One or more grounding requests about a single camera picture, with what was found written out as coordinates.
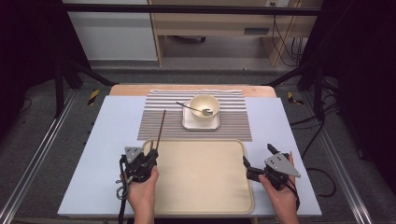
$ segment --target white cabinet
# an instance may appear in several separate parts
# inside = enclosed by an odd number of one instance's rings
[[[145,0],[64,0],[73,4],[146,5]],[[69,12],[89,60],[158,61],[148,13]]]

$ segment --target floor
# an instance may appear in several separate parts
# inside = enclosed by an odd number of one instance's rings
[[[285,62],[293,61],[284,55]],[[190,83],[190,84],[246,84],[261,85],[286,74],[292,66],[280,64],[271,67],[256,37],[207,38],[200,43],[194,39],[170,37],[165,49],[163,66],[134,62],[125,64],[97,64],[94,69],[103,77],[120,83]],[[54,139],[45,142],[52,129],[55,113],[54,83],[48,81],[26,93],[25,110],[20,113],[0,143],[0,205],[7,204],[12,196],[19,195],[15,204],[14,223],[115,223],[113,219],[75,220],[59,217],[57,210],[67,185],[77,166],[92,125],[110,88],[81,75],[84,86],[79,91],[65,93],[73,99],[70,110],[58,127]],[[312,92],[298,92],[294,77],[276,87],[290,123],[312,116]],[[100,90],[93,105],[87,105],[92,90]],[[289,94],[295,101],[290,101]],[[336,104],[332,93],[324,91],[325,107]],[[356,146],[343,122],[338,108],[326,111],[326,122],[304,157],[318,202],[321,217],[301,217],[301,223],[396,223],[396,197],[369,162],[359,159]],[[301,153],[318,131],[315,119],[292,125],[292,131]],[[40,166],[21,183],[37,149],[44,145]],[[334,195],[333,183],[336,186]],[[30,188],[15,192],[17,186]],[[272,217],[260,218],[260,223],[276,223]]]

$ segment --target human hand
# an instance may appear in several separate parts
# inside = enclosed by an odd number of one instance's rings
[[[291,164],[293,163],[293,156],[289,154],[289,161]],[[262,186],[267,191],[271,204],[273,206],[274,212],[276,213],[277,218],[279,218],[280,223],[282,224],[295,224],[299,223],[297,218],[297,208],[296,208],[296,196],[289,189],[283,186],[281,190],[276,190],[272,186],[271,182],[264,175],[259,175],[260,182]],[[295,177],[290,175],[290,180],[288,184],[293,188],[295,183]]]
[[[134,210],[135,224],[154,223],[155,186],[160,173],[157,166],[151,170],[151,177],[143,183],[129,185],[128,202]]]

